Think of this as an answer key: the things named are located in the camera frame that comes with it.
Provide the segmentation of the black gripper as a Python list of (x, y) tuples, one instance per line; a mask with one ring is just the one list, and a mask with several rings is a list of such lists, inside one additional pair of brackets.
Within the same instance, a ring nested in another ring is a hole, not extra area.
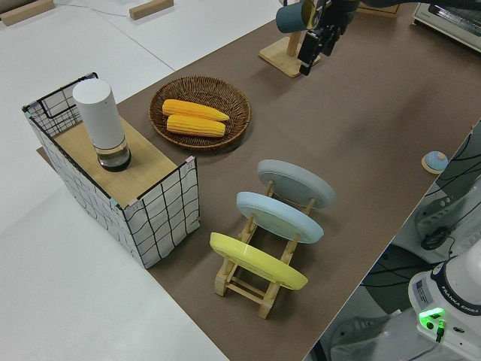
[(358, 9), (357, 1), (315, 1), (316, 25), (314, 31), (305, 34), (299, 50), (299, 71), (308, 75), (317, 56), (330, 56), (336, 42), (352, 22)]

